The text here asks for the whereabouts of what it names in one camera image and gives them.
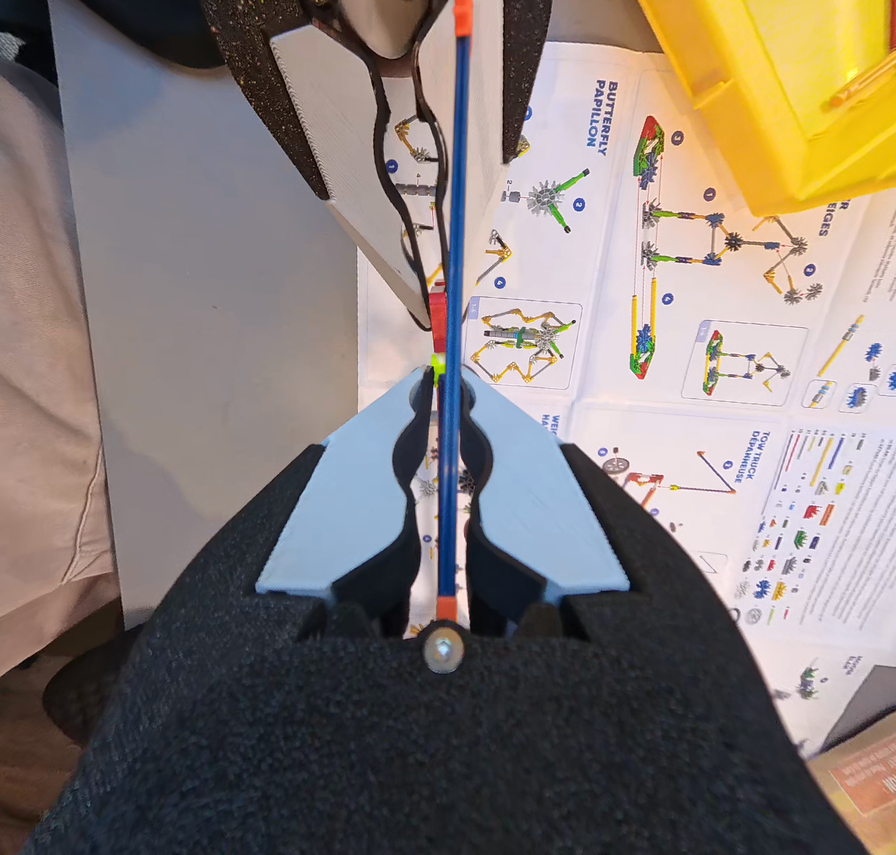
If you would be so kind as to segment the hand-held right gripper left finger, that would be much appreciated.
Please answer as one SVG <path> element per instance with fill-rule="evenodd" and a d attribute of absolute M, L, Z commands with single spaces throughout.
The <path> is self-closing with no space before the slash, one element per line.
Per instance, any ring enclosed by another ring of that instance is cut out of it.
<path fill-rule="evenodd" d="M 357 603 L 403 632 L 420 569 L 410 482 L 427 451 L 434 371 L 416 369 L 323 442 L 257 593 Z"/>

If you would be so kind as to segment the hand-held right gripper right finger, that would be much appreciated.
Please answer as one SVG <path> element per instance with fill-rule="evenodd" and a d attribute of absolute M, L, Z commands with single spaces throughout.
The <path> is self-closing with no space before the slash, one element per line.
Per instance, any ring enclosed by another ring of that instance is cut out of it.
<path fill-rule="evenodd" d="M 630 581 L 559 439 L 464 377 L 461 457 L 474 493 L 466 579 L 473 632 L 503 632 L 532 605 L 626 592 Z"/>

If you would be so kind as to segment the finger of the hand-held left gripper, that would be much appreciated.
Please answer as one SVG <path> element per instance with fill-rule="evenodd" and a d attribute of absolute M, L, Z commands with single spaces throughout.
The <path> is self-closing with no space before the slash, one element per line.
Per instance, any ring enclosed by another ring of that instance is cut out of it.
<path fill-rule="evenodd" d="M 271 38 L 274 59 L 342 228 L 421 326 L 430 326 L 420 251 L 402 234 L 409 211 L 385 167 L 390 118 L 368 56 L 327 28 L 307 24 Z"/>
<path fill-rule="evenodd" d="M 463 306 L 474 294 L 503 188 L 503 34 L 498 21 L 477 20 L 469 70 Z M 439 15 L 420 44 L 422 93 L 452 161 L 456 47 L 454 18 Z"/>

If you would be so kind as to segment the blue rods with orange connector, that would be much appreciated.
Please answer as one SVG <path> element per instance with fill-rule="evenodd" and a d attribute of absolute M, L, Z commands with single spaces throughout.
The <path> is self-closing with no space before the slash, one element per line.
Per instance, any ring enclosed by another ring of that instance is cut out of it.
<path fill-rule="evenodd" d="M 445 273 L 446 333 L 444 371 L 438 385 L 438 595 L 436 618 L 456 622 L 457 481 L 460 459 L 462 400 L 462 308 L 465 251 L 466 164 L 469 110 L 469 66 L 474 1 L 454 0 L 456 67 L 454 135 L 451 161 L 451 224 L 449 262 Z"/>

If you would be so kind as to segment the grey desk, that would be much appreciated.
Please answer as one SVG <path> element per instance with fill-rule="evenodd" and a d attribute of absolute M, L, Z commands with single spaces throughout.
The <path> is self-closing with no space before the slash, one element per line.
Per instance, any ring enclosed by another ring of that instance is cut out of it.
<path fill-rule="evenodd" d="M 230 73 L 48 0 L 126 625 L 357 409 L 357 255 Z"/>

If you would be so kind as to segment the white instruction sheet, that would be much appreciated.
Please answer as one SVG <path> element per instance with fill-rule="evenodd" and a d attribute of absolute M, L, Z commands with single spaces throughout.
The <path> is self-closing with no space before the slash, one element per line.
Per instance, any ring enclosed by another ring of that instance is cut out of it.
<path fill-rule="evenodd" d="M 675 537 L 805 757 L 894 665 L 894 191 L 754 215 L 658 55 L 549 43 L 464 360 Z"/>

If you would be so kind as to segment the yellow plastic bin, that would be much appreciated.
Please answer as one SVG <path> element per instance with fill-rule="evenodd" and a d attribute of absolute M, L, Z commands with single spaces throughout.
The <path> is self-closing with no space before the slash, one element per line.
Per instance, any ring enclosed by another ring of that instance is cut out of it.
<path fill-rule="evenodd" d="M 754 214 L 894 187 L 894 0 L 638 0 Z"/>

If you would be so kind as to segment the colourful cardboard toy box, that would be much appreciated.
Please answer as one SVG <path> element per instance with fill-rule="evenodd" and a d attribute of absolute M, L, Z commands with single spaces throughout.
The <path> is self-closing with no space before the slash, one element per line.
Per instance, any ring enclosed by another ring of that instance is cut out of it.
<path fill-rule="evenodd" d="M 807 764 L 829 802 L 873 854 L 895 852 L 895 714 Z"/>

